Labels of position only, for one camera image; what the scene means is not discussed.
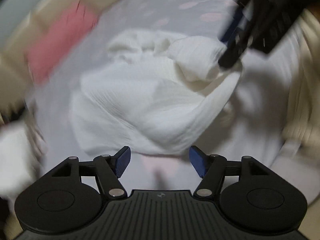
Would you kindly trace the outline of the beige sleeve forearm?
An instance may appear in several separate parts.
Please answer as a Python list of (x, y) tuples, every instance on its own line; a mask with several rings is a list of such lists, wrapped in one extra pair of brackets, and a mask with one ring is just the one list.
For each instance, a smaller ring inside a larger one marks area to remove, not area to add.
[(305, 10), (300, 27), (299, 63), (289, 92), (282, 135), (285, 140), (319, 149), (319, 20)]

